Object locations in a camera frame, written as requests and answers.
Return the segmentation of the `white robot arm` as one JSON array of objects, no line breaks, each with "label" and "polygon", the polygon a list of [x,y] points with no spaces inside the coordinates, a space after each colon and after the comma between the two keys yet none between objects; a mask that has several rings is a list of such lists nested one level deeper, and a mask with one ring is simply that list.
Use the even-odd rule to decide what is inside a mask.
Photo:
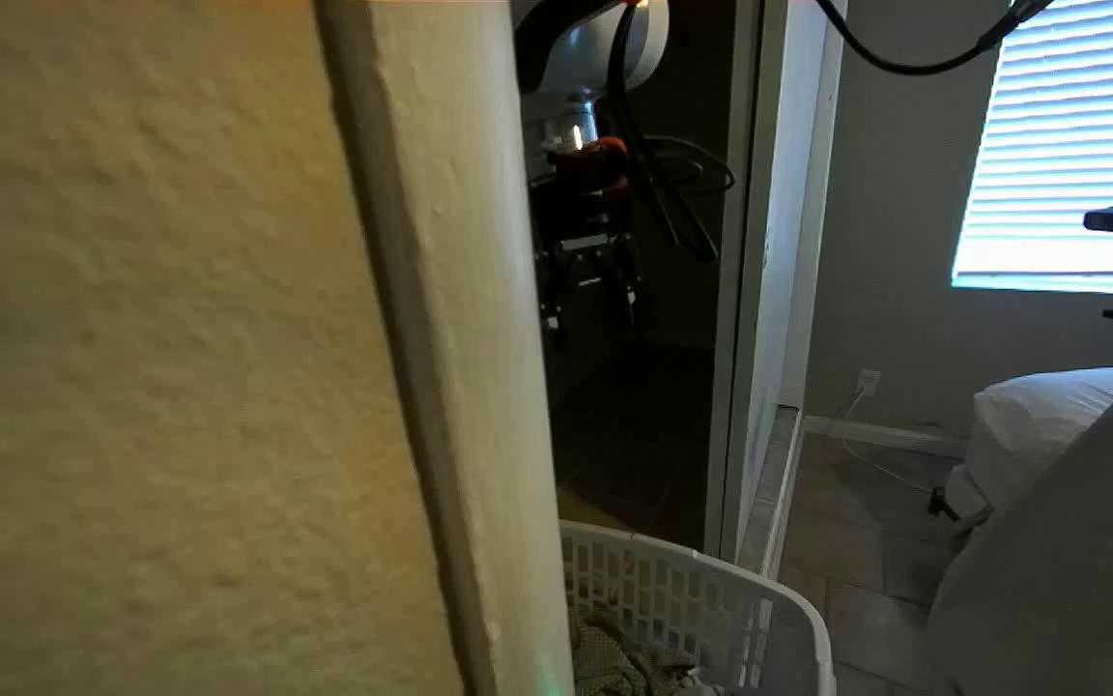
[{"label": "white robot arm", "polygon": [[637,304],[626,197],[637,148],[608,128],[669,52],[669,0],[514,0],[514,67],[533,206],[541,330],[567,334],[567,296]]}]

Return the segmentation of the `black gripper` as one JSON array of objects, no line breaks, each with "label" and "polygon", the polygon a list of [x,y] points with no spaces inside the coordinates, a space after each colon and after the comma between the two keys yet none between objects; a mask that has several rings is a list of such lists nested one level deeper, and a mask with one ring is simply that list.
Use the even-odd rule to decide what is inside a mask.
[{"label": "black gripper", "polygon": [[622,324],[637,321],[637,260],[631,249],[631,148],[603,134],[580,152],[552,152],[548,173],[528,191],[536,214],[541,330],[567,334],[575,290],[603,285]]}]

